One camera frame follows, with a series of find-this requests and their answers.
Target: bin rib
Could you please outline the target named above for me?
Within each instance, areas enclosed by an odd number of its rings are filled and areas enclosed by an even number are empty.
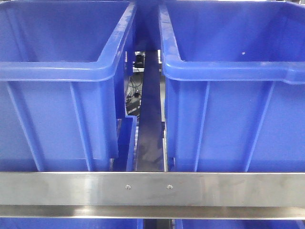
[[[6,82],[7,90],[9,92],[10,99],[18,116],[24,135],[27,139],[27,143],[30,147],[30,151],[32,153],[36,168],[39,172],[44,172],[46,170],[43,163],[42,150],[39,145],[37,136],[35,135],[35,131],[33,130],[34,125],[31,123],[29,115],[26,114],[24,102],[20,98],[18,98],[19,96],[17,96],[15,84],[17,83]]]

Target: bin wall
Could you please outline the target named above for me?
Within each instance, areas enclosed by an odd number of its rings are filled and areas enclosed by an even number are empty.
[[[1,82],[1,171],[108,171],[117,157],[113,80]]]
[[[177,229],[304,229],[298,220],[176,220]]]
[[[305,85],[167,79],[166,88],[177,171],[305,171]]]

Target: metal beam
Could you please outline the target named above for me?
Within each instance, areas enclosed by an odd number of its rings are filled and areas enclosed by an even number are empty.
[[[142,87],[136,171],[163,171],[158,51],[147,51]]]
[[[1,217],[305,219],[305,173],[0,173]]]

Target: stainless steel bar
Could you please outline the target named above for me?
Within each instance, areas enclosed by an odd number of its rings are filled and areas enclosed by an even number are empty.
[[[305,208],[305,173],[0,173],[0,205]]]
[[[14,206],[0,205],[1,217],[134,219],[305,219],[305,208],[192,206]]]

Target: screw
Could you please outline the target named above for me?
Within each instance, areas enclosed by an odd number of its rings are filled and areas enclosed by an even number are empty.
[[[132,188],[131,185],[126,185],[126,186],[125,186],[125,189],[126,189],[126,190],[130,190],[131,188]]]

